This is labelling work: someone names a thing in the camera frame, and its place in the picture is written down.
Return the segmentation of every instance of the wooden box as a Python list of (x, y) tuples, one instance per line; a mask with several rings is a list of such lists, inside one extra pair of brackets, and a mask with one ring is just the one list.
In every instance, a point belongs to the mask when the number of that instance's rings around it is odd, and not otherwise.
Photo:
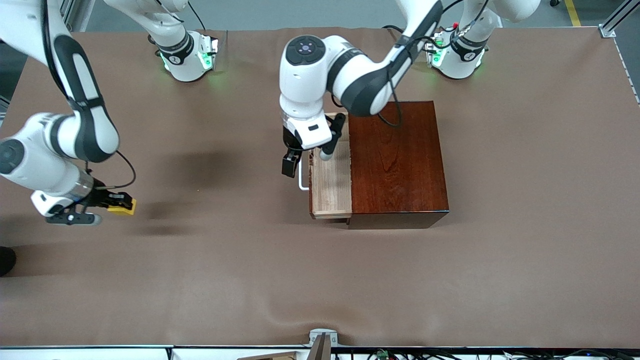
[[(433, 102), (400, 102), (403, 123), (348, 116), (329, 161), (309, 155), (314, 219), (346, 219), (350, 229), (423, 229), (449, 212)], [(380, 113), (397, 124), (396, 105)]]

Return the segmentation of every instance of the yellow line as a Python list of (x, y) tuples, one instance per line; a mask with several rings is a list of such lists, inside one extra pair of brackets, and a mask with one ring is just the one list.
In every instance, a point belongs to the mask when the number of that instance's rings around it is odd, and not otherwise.
[(578, 18), (578, 13), (575, 11), (573, 0), (564, 0), (564, 3), (566, 4), (566, 10), (569, 12), (569, 18), (571, 18), (571, 25), (582, 26)]

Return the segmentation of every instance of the brown table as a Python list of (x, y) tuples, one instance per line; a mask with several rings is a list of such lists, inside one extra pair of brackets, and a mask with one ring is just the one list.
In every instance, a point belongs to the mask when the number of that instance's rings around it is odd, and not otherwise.
[[(134, 217), (47, 225), (0, 181), (0, 344), (640, 345), (640, 108), (596, 28), (497, 29), (474, 76), (425, 63), (398, 88), (434, 100), (451, 213), (426, 230), (313, 221), (280, 175), (278, 64), (338, 33), (375, 60), (386, 30), (231, 32), (221, 72), (179, 83), (144, 33), (82, 33), (139, 180)], [(335, 111), (330, 101), (326, 110)], [(29, 61), (2, 135), (68, 111)], [(117, 158), (94, 167), (128, 180)]]

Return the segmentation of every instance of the gray floor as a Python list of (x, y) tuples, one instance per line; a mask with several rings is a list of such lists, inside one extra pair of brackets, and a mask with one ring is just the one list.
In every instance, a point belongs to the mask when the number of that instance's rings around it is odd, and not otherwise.
[[(453, 0), (444, 0), (445, 4)], [(583, 26), (602, 22), (621, 0), (574, 0)], [(404, 26), (404, 18), (393, 0), (191, 0), (208, 29), (269, 30), (280, 28), (342, 26), (345, 28), (379, 28), (387, 24)], [(462, 5), (447, 12), (442, 24), (460, 18)], [(201, 28), (189, 8), (179, 14), (188, 29)], [(139, 25), (117, 10), (96, 0), (86, 23), (86, 31), (142, 31)], [(627, 19), (617, 30), (617, 42), (631, 79), (640, 83), (640, 12)], [(541, 0), (536, 13), (507, 28), (571, 26), (565, 3), (552, 8)], [(22, 71), (25, 57), (0, 44), (0, 95), (11, 98)]]

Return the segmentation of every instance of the yellow object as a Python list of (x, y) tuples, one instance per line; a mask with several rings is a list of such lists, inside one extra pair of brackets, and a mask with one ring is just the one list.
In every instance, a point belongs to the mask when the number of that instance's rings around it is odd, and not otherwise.
[(566, 9), (569, 12), (569, 18), (571, 19), (571, 24), (573, 26), (582, 26), (580, 23), (580, 19), (578, 19), (578, 13), (575, 11), (575, 5), (573, 5), (573, 0), (564, 0), (566, 5)]
[(107, 208), (107, 211), (116, 215), (133, 215), (136, 212), (136, 199), (131, 199), (131, 204), (133, 204), (131, 210), (121, 208), (120, 206), (110, 206)]

